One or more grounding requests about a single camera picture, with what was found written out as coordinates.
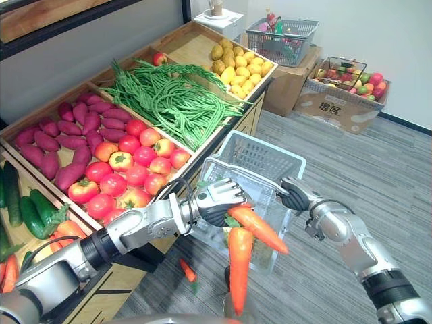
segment gray carpet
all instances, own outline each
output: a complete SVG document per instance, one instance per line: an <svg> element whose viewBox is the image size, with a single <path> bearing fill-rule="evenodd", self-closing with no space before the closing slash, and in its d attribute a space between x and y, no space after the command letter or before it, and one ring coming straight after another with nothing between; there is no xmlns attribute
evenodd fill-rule
<svg viewBox="0 0 432 324"><path fill-rule="evenodd" d="M308 117L263 112L256 137L303 156L303 179L322 195L349 204L374 237L399 262L417 292L432 300L431 138L374 119L353 135ZM259 304L260 323L376 323L375 309L328 241L304 232L295 219L274 272L250 272L248 291ZM178 259L199 276L193 293ZM117 318L149 313L222 314L227 258L194 238L180 238L166 260L148 274Z"/></svg>

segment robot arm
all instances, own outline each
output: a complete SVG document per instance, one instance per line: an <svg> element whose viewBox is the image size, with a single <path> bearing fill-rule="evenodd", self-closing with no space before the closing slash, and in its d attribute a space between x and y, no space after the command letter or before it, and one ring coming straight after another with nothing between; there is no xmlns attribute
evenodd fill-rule
<svg viewBox="0 0 432 324"><path fill-rule="evenodd" d="M280 195L286 207L309 211L306 232L319 240L327 237L336 245L377 309L380 323L432 323L430 306L349 207L324 199L294 178L284 178L281 186L288 192Z"/></svg>

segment tomato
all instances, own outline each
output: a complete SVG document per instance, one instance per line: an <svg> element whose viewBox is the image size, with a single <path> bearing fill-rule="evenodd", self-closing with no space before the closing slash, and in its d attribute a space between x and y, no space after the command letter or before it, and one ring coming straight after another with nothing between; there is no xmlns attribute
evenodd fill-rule
<svg viewBox="0 0 432 324"><path fill-rule="evenodd" d="M107 216L105 216L102 220L102 223L104 226L111 223L114 219L118 218L122 213L124 213L126 210L124 208L116 208L113 209L108 213Z"/></svg>
<svg viewBox="0 0 432 324"><path fill-rule="evenodd" d="M145 207L149 204L151 196L141 189L133 189L124 195L121 206L126 209Z"/></svg>
<svg viewBox="0 0 432 324"><path fill-rule="evenodd" d="M190 154L180 148L174 150L169 157L174 169L181 168L190 158Z"/></svg>
<svg viewBox="0 0 432 324"><path fill-rule="evenodd" d="M156 195L160 188L167 184L167 178L163 175L153 173L149 175L144 183L146 191L152 196Z"/></svg>
<svg viewBox="0 0 432 324"><path fill-rule="evenodd" d="M136 164L126 171L126 180L130 186L143 186L144 181L149 176L149 172L146 167Z"/></svg>
<svg viewBox="0 0 432 324"><path fill-rule="evenodd" d="M123 152L134 154L141 147L140 141L133 135L125 135L119 139L119 149Z"/></svg>
<svg viewBox="0 0 432 324"><path fill-rule="evenodd" d="M140 137L140 134L143 130L147 128L146 124L139 119L131 119L126 124L126 133L129 135L135 136L136 138Z"/></svg>
<svg viewBox="0 0 432 324"><path fill-rule="evenodd" d="M97 187L97 183L94 181L88 181L86 179L75 182L69 187L69 190L67 191L67 195L69 196L70 200L78 204L87 203L98 193L99 188Z"/></svg>
<svg viewBox="0 0 432 324"><path fill-rule="evenodd" d="M115 199L108 194L97 194L87 204L87 213L94 219L102 219L115 208Z"/></svg>
<svg viewBox="0 0 432 324"><path fill-rule="evenodd" d="M150 171L167 176L171 172L171 162L165 157L157 157L151 161Z"/></svg>
<svg viewBox="0 0 432 324"><path fill-rule="evenodd" d="M153 146L160 139L161 135L152 128L147 128L140 134L140 142L142 146Z"/></svg>
<svg viewBox="0 0 432 324"><path fill-rule="evenodd" d="M162 138L156 142L153 148L158 157L169 157L176 147L172 141Z"/></svg>
<svg viewBox="0 0 432 324"><path fill-rule="evenodd" d="M94 155L102 162L108 162L111 154L117 152L118 150L119 148L116 144L110 142L102 142L98 146L96 146L96 149L94 150Z"/></svg>
<svg viewBox="0 0 432 324"><path fill-rule="evenodd" d="M112 168L106 162L93 162L91 163L86 170L86 177L96 182L97 184L101 182L103 176L113 173Z"/></svg>
<svg viewBox="0 0 432 324"><path fill-rule="evenodd" d="M134 161L144 167L148 167L155 157L157 157L156 152L147 146L140 147L134 153Z"/></svg>
<svg viewBox="0 0 432 324"><path fill-rule="evenodd" d="M113 173L107 174L103 177L99 186L101 187L101 192L103 194L118 197L126 191L128 183L121 175Z"/></svg>
<svg viewBox="0 0 432 324"><path fill-rule="evenodd" d="M109 157L109 165L114 171L126 172L134 164L134 158L128 152L114 152Z"/></svg>

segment baseboard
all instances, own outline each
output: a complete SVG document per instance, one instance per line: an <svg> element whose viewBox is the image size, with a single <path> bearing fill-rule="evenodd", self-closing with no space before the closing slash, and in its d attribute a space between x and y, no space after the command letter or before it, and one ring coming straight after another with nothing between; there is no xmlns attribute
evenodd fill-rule
<svg viewBox="0 0 432 324"><path fill-rule="evenodd" d="M410 123L409 121L406 121L406 120L404 120L402 118L389 115L388 113L383 113L382 111L380 111L378 113L378 116L382 117L382 118L385 118L385 119L388 119L388 120L391 120L392 122L395 122L397 124L403 125L405 127L411 128L412 130L416 130L418 132L422 132L423 134L432 136L432 130L428 130L427 128L424 128L422 126L416 125L414 123Z"/></svg>

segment white wall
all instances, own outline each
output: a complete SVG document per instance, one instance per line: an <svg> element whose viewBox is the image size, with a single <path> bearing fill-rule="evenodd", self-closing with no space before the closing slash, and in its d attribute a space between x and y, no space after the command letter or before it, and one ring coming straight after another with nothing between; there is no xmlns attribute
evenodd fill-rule
<svg viewBox="0 0 432 324"><path fill-rule="evenodd" d="M181 1L141 1L0 62L0 117L14 122L183 23Z"/></svg>
<svg viewBox="0 0 432 324"><path fill-rule="evenodd" d="M392 81L383 112L432 129L431 0L249 0L248 25L271 8L283 19L319 20L323 57L368 64Z"/></svg>

